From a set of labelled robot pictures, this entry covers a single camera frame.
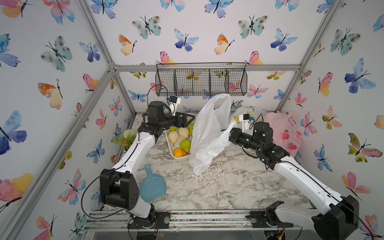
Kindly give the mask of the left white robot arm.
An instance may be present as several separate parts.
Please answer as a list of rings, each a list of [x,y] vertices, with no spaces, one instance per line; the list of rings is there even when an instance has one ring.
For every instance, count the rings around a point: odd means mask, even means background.
[[[171,127],[186,128],[195,119],[193,115],[177,112],[181,99],[170,97],[171,102],[150,102],[148,113],[138,128],[137,136],[125,155],[111,170],[100,174],[101,202],[119,207],[132,215],[145,219],[154,208],[140,196],[135,175],[148,151],[155,145],[164,130]]]

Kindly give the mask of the white cartoon print plastic bag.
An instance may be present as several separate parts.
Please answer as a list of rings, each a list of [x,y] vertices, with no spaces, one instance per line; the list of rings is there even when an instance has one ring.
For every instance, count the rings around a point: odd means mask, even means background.
[[[230,118],[231,105],[229,94],[215,95],[195,119],[189,164],[197,177],[231,144],[231,130],[238,125],[236,120]]]

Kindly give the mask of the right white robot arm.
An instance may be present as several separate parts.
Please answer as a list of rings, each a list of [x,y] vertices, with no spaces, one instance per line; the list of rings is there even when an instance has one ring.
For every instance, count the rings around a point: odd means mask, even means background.
[[[323,240],[345,240],[359,226],[359,202],[352,196],[344,197],[305,170],[282,147],[273,142],[273,129],[268,123],[257,122],[253,133],[233,128],[231,143],[254,150],[257,158],[268,169],[276,171],[299,189],[316,207],[315,210],[290,207],[276,201],[266,208],[270,226],[282,223],[298,225],[316,232]]]

